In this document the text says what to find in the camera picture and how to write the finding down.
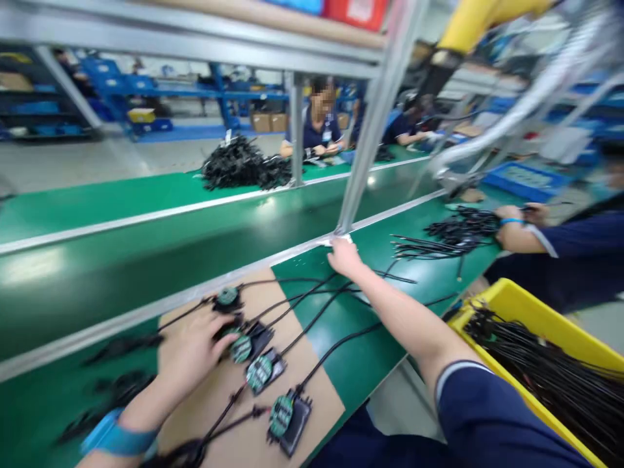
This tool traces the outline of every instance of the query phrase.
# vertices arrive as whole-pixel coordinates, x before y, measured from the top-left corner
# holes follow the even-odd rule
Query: flexible hose
[[[580,54],[589,47],[596,34],[609,21],[610,15],[611,11],[606,0],[588,2],[580,26],[572,34],[557,58],[536,79],[534,85],[493,127],[466,143],[442,151],[438,157],[434,158],[431,163],[433,174],[440,176],[450,163],[470,157],[512,132],[524,118],[560,86]]]

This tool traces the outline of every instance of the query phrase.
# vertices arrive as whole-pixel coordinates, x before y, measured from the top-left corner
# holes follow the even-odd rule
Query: red box
[[[387,0],[325,0],[323,16],[331,20],[379,31]]]

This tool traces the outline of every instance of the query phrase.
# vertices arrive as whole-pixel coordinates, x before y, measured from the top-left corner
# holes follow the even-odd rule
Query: factory floor
[[[1,174],[18,193],[158,176],[198,169],[219,139],[137,144],[116,124],[105,126],[99,142],[0,144]],[[260,135],[265,154],[279,151],[283,135]]]

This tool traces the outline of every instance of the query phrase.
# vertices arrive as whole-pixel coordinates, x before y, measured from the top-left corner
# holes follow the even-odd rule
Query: yellow crate
[[[134,122],[135,124],[150,124],[156,120],[154,109],[132,109],[128,111],[128,117],[130,118],[130,122]]]
[[[508,279],[500,279],[488,290],[472,299],[475,302],[477,300],[486,301],[489,308],[505,320],[520,320],[530,331],[560,346],[574,358],[624,372],[624,357]],[[560,423],[520,382],[463,331],[474,313],[474,309],[466,301],[460,312],[449,322],[449,326],[468,342],[496,375],[504,378],[518,390],[527,406],[545,424],[575,447],[593,466],[606,468],[606,465]]]

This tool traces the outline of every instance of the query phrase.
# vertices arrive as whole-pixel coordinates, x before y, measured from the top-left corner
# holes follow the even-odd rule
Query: blue tray
[[[558,195],[572,182],[572,179],[516,162],[506,162],[492,169],[483,182],[532,202],[544,203]]]

